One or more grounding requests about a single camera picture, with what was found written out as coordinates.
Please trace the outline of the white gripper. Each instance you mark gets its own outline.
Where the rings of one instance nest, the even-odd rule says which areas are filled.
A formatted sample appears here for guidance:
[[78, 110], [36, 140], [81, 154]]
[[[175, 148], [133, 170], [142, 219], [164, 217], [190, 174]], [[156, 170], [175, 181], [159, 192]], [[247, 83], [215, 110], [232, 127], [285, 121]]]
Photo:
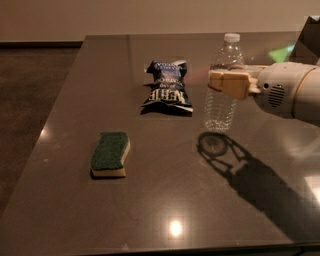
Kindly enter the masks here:
[[[287, 119], [315, 118], [315, 66], [294, 62], [232, 65], [209, 72], [209, 87], [238, 100], [250, 94], [265, 112]], [[250, 74], [259, 74], [258, 80]]]

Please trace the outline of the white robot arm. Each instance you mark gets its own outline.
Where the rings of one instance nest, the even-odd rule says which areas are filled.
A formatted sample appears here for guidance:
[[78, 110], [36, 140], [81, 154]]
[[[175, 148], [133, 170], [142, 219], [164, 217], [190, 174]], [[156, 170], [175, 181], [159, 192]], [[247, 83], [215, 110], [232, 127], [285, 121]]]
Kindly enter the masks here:
[[209, 71], [208, 86], [237, 100], [249, 96], [261, 110], [316, 126], [320, 123], [320, 67], [282, 62]]

